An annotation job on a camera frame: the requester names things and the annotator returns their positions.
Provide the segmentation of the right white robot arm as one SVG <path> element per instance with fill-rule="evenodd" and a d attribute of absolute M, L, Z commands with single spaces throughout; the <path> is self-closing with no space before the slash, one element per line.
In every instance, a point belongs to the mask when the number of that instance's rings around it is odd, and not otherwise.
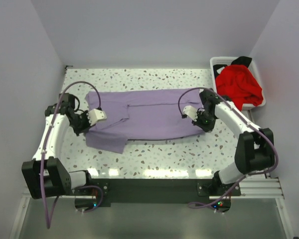
<path fill-rule="evenodd" d="M 211 132 L 216 121 L 221 120 L 238 139 L 234 162 L 214 173 L 206 187 L 209 194 L 222 196 L 243 176 L 274 166 L 274 135 L 269 128 L 261 128 L 249 121 L 227 96 L 202 90 L 199 97 L 203 110 L 196 110 L 193 125 L 204 132 Z"/>

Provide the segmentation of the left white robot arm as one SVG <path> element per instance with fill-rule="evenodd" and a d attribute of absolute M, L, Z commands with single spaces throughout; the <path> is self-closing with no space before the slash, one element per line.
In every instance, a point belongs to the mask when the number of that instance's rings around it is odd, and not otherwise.
<path fill-rule="evenodd" d="M 22 174 L 33 199 L 41 199 L 41 185 L 45 196 L 56 197 L 70 195 L 76 190 L 81 195 L 89 195 L 93 191 L 91 176 L 87 170 L 68 172 L 61 162 L 61 149 L 68 128 L 75 135 L 85 134 L 92 127 L 88 120 L 88 112 L 79 109 L 79 99 L 69 93 L 59 97 L 60 108 L 54 117 L 56 105 L 45 110 L 45 129 L 31 161 L 24 162 Z"/>

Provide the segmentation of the purple t shirt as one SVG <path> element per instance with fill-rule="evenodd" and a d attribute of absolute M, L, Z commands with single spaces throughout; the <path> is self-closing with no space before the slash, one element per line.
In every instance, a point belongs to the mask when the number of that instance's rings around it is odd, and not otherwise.
<path fill-rule="evenodd" d="M 203 132 L 179 112 L 185 106 L 201 107 L 198 91 L 90 91 L 85 100 L 91 110 L 100 105 L 107 116 L 85 135 L 86 145 L 94 149 L 123 153 L 128 140 L 167 140 Z"/>

